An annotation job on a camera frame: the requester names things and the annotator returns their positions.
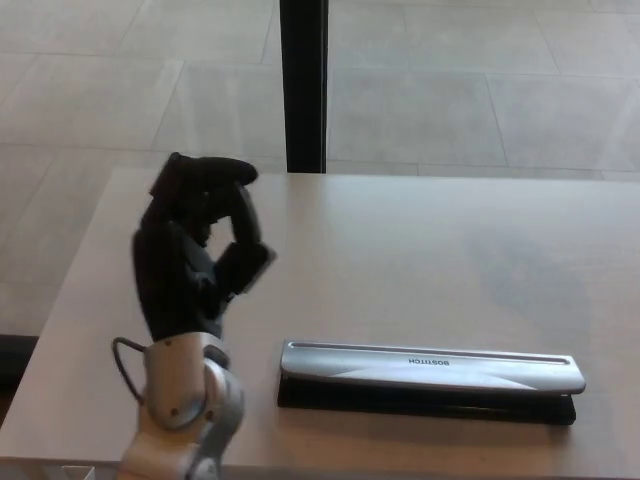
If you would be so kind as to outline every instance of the floor tile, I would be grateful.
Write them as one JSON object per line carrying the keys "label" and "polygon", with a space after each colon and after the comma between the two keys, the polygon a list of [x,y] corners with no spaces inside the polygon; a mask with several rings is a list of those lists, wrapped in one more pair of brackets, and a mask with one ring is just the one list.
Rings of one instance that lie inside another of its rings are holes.
{"label": "floor tile", "polygon": [[19,0],[0,14],[0,51],[114,53],[142,0]]}
{"label": "floor tile", "polygon": [[640,75],[640,47],[618,15],[537,11],[536,16],[563,74]]}
{"label": "floor tile", "polygon": [[122,152],[52,149],[52,155],[47,173],[0,253],[1,282],[62,282]]}
{"label": "floor tile", "polygon": [[265,65],[282,65],[282,44],[280,41],[280,0],[274,0],[271,24],[267,43],[264,47],[262,63]]}
{"label": "floor tile", "polygon": [[523,9],[566,10],[571,12],[589,12],[589,0],[462,0],[474,7],[505,7]]}
{"label": "floor tile", "polygon": [[118,158],[118,167],[160,168],[172,152],[122,151]]}
{"label": "floor tile", "polygon": [[40,335],[59,286],[0,283],[0,334]]}
{"label": "floor tile", "polygon": [[506,165],[483,75],[336,70],[329,157]]}
{"label": "floor tile", "polygon": [[406,7],[412,66],[428,70],[557,73],[531,11]]}
{"label": "floor tile", "polygon": [[187,64],[153,148],[283,158],[283,108],[277,67]]}
{"label": "floor tile", "polygon": [[640,45],[640,15],[621,14],[620,16],[624,19],[631,36]]}
{"label": "floor tile", "polygon": [[146,149],[180,62],[40,56],[0,106],[0,142]]}
{"label": "floor tile", "polygon": [[592,11],[589,0],[365,0],[367,3],[391,3],[400,5],[438,5],[445,7],[499,7],[566,10],[572,12]]}
{"label": "floor tile", "polygon": [[597,170],[568,170],[560,168],[522,167],[450,167],[446,165],[420,165],[420,175],[430,177],[475,178],[539,178],[558,180],[602,180]]}
{"label": "floor tile", "polygon": [[640,0],[591,0],[596,12],[640,13]]}
{"label": "floor tile", "polygon": [[614,182],[640,182],[640,172],[610,172],[603,171],[602,176],[605,180]]}
{"label": "floor tile", "polygon": [[406,67],[402,7],[331,2],[329,57],[334,67]]}
{"label": "floor tile", "polygon": [[52,159],[47,149],[0,145],[0,251]]}
{"label": "floor tile", "polygon": [[418,174],[418,165],[411,163],[374,163],[347,160],[327,160],[327,173],[347,175],[407,175]]}
{"label": "floor tile", "polygon": [[0,103],[22,78],[33,58],[33,55],[0,53]]}
{"label": "floor tile", "polygon": [[121,54],[260,63],[272,0],[146,0]]}
{"label": "floor tile", "polygon": [[632,80],[490,75],[511,166],[633,170],[640,98]]}

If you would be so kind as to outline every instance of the robotic arm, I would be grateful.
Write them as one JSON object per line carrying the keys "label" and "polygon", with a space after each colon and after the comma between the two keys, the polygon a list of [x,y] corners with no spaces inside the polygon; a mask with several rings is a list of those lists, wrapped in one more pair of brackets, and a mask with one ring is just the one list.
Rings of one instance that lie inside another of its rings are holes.
{"label": "robotic arm", "polygon": [[[118,368],[139,403],[138,432],[118,480],[214,480],[243,415],[242,389],[228,371],[222,314],[275,258],[261,241],[245,186],[255,168],[228,158],[174,153],[151,188],[133,238],[136,285],[153,345],[113,343]],[[235,241],[213,261],[210,226],[229,217]],[[144,352],[147,384],[135,391],[117,345]]]}

